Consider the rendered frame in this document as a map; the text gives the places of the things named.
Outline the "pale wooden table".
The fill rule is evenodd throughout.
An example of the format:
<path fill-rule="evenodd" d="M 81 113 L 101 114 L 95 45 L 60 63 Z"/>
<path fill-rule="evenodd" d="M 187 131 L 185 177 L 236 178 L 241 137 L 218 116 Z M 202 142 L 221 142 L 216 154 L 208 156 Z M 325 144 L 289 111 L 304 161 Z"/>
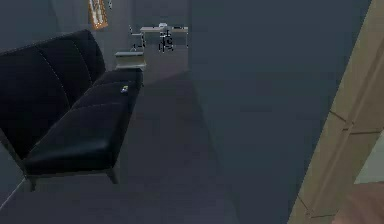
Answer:
<path fill-rule="evenodd" d="M 185 36 L 188 36 L 188 28 L 187 27 L 174 27 L 174 26 L 168 26 L 167 24 L 163 23 L 159 26 L 152 26 L 152 27 L 141 27 L 140 32 L 143 32 L 144 35 L 146 33 L 158 33 L 160 38 L 160 33 L 162 31 L 169 30 L 171 32 L 171 35 L 174 33 L 184 33 Z"/>

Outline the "grey low side table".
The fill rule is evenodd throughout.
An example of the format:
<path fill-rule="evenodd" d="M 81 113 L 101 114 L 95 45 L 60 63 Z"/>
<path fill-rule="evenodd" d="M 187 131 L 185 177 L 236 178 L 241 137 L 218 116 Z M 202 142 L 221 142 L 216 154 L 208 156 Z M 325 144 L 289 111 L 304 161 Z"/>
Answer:
<path fill-rule="evenodd" d="M 143 52 L 117 52 L 115 57 L 117 69 L 139 68 L 144 70 L 147 65 Z"/>

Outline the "white chair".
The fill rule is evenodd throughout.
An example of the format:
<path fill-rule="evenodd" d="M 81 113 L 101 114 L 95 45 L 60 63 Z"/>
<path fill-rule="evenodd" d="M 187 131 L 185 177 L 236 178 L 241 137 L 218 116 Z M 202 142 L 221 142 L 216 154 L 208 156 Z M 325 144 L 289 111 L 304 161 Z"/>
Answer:
<path fill-rule="evenodd" d="M 129 31 L 130 31 L 131 37 L 133 38 L 131 51 L 137 51 L 139 49 L 144 51 L 145 47 L 146 47 L 144 33 L 143 32 L 134 32 L 132 27 L 129 27 Z"/>

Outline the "orange framed wall picture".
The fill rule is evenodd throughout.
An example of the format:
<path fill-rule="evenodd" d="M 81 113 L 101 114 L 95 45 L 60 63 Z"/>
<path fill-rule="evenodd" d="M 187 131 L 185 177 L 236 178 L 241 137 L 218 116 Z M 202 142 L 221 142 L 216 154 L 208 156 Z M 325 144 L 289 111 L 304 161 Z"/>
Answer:
<path fill-rule="evenodd" d="M 87 0 L 89 21 L 94 30 L 100 30 L 108 26 L 106 9 L 103 0 Z"/>

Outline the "tan wooden room door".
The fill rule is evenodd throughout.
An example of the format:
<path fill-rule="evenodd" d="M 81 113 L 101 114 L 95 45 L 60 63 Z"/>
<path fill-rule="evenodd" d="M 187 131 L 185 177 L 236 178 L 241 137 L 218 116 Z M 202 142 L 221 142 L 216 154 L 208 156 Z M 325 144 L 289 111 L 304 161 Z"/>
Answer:
<path fill-rule="evenodd" d="M 331 224 L 384 132 L 384 0 L 371 0 L 286 224 Z"/>

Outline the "black sofa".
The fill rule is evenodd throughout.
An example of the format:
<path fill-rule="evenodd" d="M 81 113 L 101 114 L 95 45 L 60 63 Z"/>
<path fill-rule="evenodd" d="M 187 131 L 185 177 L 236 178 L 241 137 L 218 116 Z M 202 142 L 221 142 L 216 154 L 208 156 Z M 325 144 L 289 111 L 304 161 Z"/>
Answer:
<path fill-rule="evenodd" d="M 142 85 L 139 68 L 106 69 L 89 30 L 0 52 L 0 143 L 30 183 L 79 174 L 116 183 Z"/>

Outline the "black chair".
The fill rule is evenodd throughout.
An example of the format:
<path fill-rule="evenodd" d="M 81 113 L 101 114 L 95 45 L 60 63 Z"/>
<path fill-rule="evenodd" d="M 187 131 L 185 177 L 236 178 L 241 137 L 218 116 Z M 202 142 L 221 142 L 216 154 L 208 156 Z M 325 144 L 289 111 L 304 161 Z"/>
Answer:
<path fill-rule="evenodd" d="M 173 39 L 169 30 L 160 33 L 159 50 L 164 53 L 165 51 L 173 51 Z"/>

